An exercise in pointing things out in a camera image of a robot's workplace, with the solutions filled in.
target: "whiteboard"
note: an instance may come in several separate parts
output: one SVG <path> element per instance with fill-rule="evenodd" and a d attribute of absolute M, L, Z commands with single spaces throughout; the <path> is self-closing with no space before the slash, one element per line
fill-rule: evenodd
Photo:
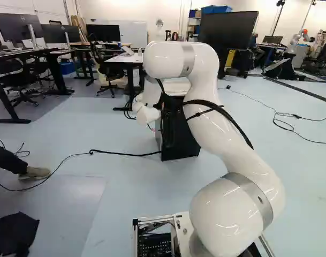
<path fill-rule="evenodd" d="M 122 43 L 130 43 L 132 48 L 147 46 L 147 24 L 145 21 L 102 19 L 92 21 L 89 18 L 84 18 L 84 20 L 86 24 L 119 25 Z"/>

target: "white wall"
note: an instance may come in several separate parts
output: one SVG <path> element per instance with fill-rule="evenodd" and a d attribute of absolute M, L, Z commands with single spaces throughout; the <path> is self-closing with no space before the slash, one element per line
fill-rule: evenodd
<path fill-rule="evenodd" d="M 69 15 L 76 14 L 73 1 L 67 0 Z M 0 13 L 37 14 L 42 24 L 48 24 L 49 20 L 67 24 L 63 0 L 0 0 Z"/>
<path fill-rule="evenodd" d="M 178 31 L 183 24 L 186 31 L 188 11 L 207 5 L 229 5 L 234 11 L 259 11 L 259 20 L 255 32 L 258 42 L 265 35 L 270 35 L 277 18 L 279 7 L 277 0 L 78 0 L 83 16 L 108 20 L 140 20 L 147 22 L 150 40 L 155 39 L 156 19 L 164 21 L 166 29 Z M 310 0 L 287 0 L 278 23 L 275 35 L 283 36 L 282 43 L 288 44 L 292 36 L 301 29 Z M 305 25 L 310 36 L 315 36 L 320 29 L 326 29 L 326 2 L 317 1 L 313 6 Z"/>
<path fill-rule="evenodd" d="M 179 28 L 181 0 L 79 0 L 79 3 L 85 18 L 145 21 L 150 40 L 157 39 L 158 18 L 164 22 L 162 35 L 166 29 L 177 32 Z"/>

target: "black monitor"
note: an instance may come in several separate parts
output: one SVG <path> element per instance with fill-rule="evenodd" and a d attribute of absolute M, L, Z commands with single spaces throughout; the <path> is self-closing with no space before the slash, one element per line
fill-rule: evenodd
<path fill-rule="evenodd" d="M 22 40 L 31 39 L 28 24 L 32 24 L 36 38 L 43 37 L 37 15 L 0 13 L 0 32 L 5 41 L 22 43 Z"/>
<path fill-rule="evenodd" d="M 265 36 L 263 39 L 263 43 L 280 44 L 282 39 L 282 36 Z"/>
<path fill-rule="evenodd" d="M 121 41 L 119 25 L 87 24 L 87 32 L 91 41 Z"/>
<path fill-rule="evenodd" d="M 202 16 L 199 41 L 216 49 L 247 49 L 259 12 L 224 12 Z"/>
<path fill-rule="evenodd" d="M 78 26 L 42 24 L 41 27 L 45 42 L 48 44 L 66 43 L 65 32 L 67 32 L 71 43 L 81 42 Z"/>

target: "sneaker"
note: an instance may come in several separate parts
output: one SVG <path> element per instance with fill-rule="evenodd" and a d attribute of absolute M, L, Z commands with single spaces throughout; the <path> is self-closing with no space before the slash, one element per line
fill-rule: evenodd
<path fill-rule="evenodd" d="M 51 174 L 51 171 L 47 168 L 34 168 L 27 167 L 26 174 L 19 174 L 19 179 L 45 179 Z"/>

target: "black pants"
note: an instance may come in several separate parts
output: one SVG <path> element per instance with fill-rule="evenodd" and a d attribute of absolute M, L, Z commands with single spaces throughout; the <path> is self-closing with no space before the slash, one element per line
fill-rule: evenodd
<path fill-rule="evenodd" d="M 13 172 L 14 174 L 25 174 L 27 162 L 17 158 L 12 152 L 0 146 L 0 168 Z"/>

